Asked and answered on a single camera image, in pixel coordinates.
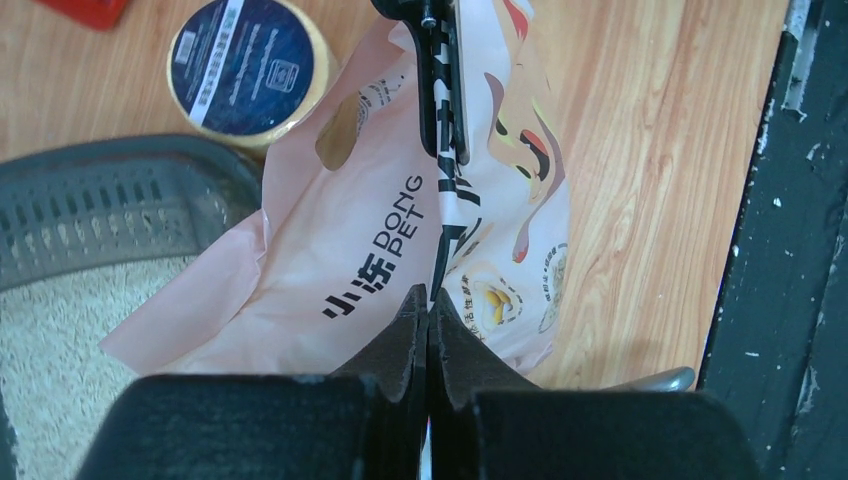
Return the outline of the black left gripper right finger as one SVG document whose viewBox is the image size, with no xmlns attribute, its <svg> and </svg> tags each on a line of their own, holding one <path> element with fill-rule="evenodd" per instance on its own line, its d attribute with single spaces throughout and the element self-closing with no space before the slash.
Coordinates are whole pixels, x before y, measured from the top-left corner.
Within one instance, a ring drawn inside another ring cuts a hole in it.
<svg viewBox="0 0 848 480">
<path fill-rule="evenodd" d="M 537 386 L 489 349 L 461 320 L 445 290 L 429 313 L 429 433 L 435 479 L 480 477 L 475 395 Z"/>
</svg>

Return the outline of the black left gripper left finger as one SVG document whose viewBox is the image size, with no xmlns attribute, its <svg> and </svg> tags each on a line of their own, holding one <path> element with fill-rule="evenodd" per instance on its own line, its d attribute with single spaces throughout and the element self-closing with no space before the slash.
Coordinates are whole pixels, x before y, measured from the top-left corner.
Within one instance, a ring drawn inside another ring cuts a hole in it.
<svg viewBox="0 0 848 480">
<path fill-rule="evenodd" d="M 414 285 L 393 320 L 332 372 L 366 386 L 358 446 L 363 479 L 417 479 L 426 436 L 427 293 Z"/>
</svg>

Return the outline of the pink cat litter bag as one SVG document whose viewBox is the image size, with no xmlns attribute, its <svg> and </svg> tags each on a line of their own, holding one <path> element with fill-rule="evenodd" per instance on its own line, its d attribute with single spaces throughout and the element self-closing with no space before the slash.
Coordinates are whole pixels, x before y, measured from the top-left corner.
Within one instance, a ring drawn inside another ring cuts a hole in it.
<svg viewBox="0 0 848 480">
<path fill-rule="evenodd" d="M 444 289 L 520 373 L 551 352 L 568 249 L 556 104 L 528 1 L 458 5 L 467 159 L 419 137 L 415 48 L 378 20 L 273 144 L 262 206 L 102 341 L 140 375 L 328 373 Z"/>
</svg>

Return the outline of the silver metal scoop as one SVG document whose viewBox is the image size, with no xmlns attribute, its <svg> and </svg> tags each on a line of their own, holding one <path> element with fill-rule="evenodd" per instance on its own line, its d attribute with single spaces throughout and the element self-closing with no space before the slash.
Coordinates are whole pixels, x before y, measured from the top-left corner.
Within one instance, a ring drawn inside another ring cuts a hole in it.
<svg viewBox="0 0 848 480">
<path fill-rule="evenodd" d="M 692 367 L 682 366 L 606 388 L 606 391 L 682 392 L 696 380 Z"/>
</svg>

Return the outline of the black bag clip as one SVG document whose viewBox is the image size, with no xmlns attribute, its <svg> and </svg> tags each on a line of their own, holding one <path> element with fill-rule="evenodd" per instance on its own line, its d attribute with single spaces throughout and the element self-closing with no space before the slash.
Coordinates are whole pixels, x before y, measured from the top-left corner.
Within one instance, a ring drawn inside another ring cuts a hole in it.
<svg viewBox="0 0 848 480">
<path fill-rule="evenodd" d="M 409 30 L 416 51 L 420 138 L 436 157 L 452 153 L 469 162 L 461 86 L 461 55 L 456 1 L 372 0 L 383 17 Z"/>
</svg>

